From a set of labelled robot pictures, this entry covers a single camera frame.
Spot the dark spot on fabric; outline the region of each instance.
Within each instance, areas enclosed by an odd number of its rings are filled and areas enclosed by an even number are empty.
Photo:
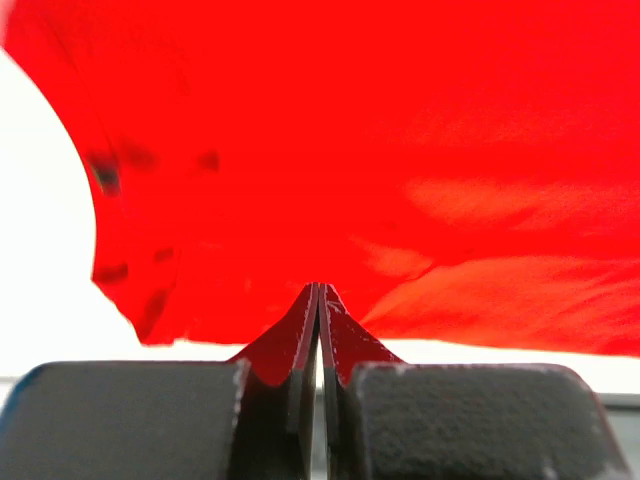
[[[218,152],[211,151],[198,158],[198,166],[205,170],[211,170],[214,172],[220,171],[220,155]]]
[[[153,260],[155,262],[163,262],[169,260],[171,257],[173,257],[173,247],[163,248],[153,254]]]
[[[142,312],[142,318],[137,322],[136,333],[141,341],[144,341],[156,324],[156,321],[164,312],[164,307],[167,304],[167,298],[169,297],[169,290],[160,289],[156,290],[147,300],[144,311]]]
[[[113,156],[91,154],[88,162],[95,179],[106,195],[120,193],[120,175]]]
[[[93,281],[97,283],[117,283],[129,276],[129,266],[126,263],[113,267],[102,267],[93,272]]]
[[[134,143],[125,142],[122,146],[123,160],[137,170],[152,170],[158,158],[149,150]]]

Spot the red fabric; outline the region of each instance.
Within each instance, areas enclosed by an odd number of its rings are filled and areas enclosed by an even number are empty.
[[[640,355],[638,3],[348,3],[17,1],[140,340],[321,281],[380,337]]]

